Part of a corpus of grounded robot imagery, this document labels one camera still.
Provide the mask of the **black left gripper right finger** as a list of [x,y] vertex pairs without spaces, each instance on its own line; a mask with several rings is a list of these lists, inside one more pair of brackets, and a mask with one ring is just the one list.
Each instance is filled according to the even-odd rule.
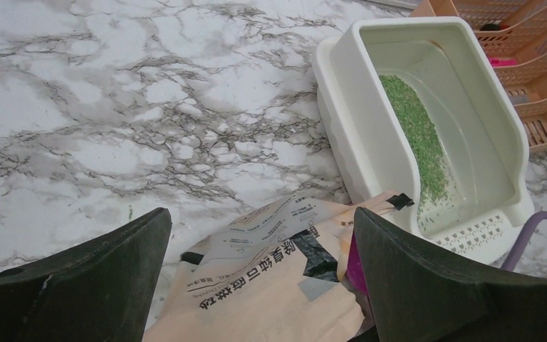
[[514,271],[547,211],[500,268],[416,237],[360,207],[357,249],[375,325],[360,341],[547,341],[547,279]]

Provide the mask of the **orange cat litter bag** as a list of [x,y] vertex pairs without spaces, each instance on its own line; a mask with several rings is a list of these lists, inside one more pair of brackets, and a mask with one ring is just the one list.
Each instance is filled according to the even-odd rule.
[[285,197],[185,250],[145,341],[349,341],[365,314],[348,287],[356,206]]

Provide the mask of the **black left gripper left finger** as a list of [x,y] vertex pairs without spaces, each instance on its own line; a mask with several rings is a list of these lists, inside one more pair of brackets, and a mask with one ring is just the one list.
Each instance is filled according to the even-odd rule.
[[141,341],[171,228],[159,207],[0,272],[0,341]]

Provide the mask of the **magenta plastic litter scoop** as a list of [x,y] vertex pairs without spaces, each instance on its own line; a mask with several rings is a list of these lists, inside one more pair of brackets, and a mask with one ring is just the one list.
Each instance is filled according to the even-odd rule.
[[368,287],[363,273],[355,235],[351,235],[346,276],[351,284],[362,294],[368,296]]

